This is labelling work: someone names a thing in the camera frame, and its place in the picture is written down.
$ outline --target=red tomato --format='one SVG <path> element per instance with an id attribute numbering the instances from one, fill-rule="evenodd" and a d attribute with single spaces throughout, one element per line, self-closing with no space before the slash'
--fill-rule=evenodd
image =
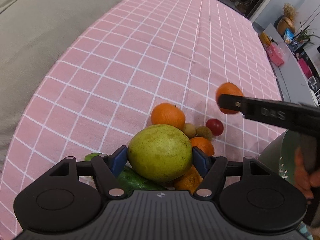
<path id="1" fill-rule="evenodd" d="M 223 133 L 223 123 L 218 119 L 209 119 L 206 124 L 214 136 L 219 136 Z"/>

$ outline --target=orange fruit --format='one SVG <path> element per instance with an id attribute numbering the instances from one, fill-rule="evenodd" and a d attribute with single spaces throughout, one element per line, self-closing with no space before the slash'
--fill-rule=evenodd
<path id="1" fill-rule="evenodd" d="M 230 82 L 223 83 L 220 87 L 217 88 L 217 90 L 216 90 L 216 102 L 217 102 L 217 104 L 218 104 L 219 96 L 221 94 L 244 97 L 244 95 L 242 94 L 241 90 L 235 84 L 230 83 Z M 224 114 L 236 114 L 236 113 L 238 113 L 238 111 L 228 110 L 228 109 L 223 109 L 223 108 L 220 108 L 220 111 L 223 112 Z"/>
<path id="2" fill-rule="evenodd" d="M 162 103 L 152 110 L 151 122 L 152 124 L 169 124 L 182 130 L 186 122 L 186 116 L 176 106 Z"/>
<path id="3" fill-rule="evenodd" d="M 191 194 L 197 189 L 202 178 L 196 168 L 192 165 L 186 174 L 174 180 L 173 185 L 176 190 L 189 190 Z"/>
<path id="4" fill-rule="evenodd" d="M 214 155 L 214 147 L 210 141 L 203 137 L 194 137 L 190 140 L 192 147 L 198 147 L 208 156 Z"/>

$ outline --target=human hand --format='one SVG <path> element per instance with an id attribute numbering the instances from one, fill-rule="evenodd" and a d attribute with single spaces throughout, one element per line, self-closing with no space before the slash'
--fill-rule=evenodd
<path id="1" fill-rule="evenodd" d="M 306 199 L 313 199 L 311 187 L 320 187 L 320 170 L 309 174 L 303 165 L 303 155 L 301 148 L 297 148 L 294 153 L 294 170 L 295 187 L 300 190 Z"/>

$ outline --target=dried flower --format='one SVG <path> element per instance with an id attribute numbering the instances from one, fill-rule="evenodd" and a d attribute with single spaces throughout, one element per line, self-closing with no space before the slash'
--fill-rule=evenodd
<path id="1" fill-rule="evenodd" d="M 283 14 L 294 23 L 298 12 L 290 3 L 285 3 L 283 6 Z"/>

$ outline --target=pink tablecloth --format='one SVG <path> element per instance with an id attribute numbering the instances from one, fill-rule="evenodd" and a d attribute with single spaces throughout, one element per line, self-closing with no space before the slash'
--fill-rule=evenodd
<path id="1" fill-rule="evenodd" d="M 111 154 L 164 101 L 195 125 L 224 123 L 216 154 L 257 156 L 282 130 L 222 114 L 214 94 L 230 81 L 246 96 L 280 99 L 275 80 L 250 21 L 217 0 L 123 1 L 71 45 L 25 110 L 1 179 L 2 238 L 21 231 L 18 192 L 68 155 Z"/>

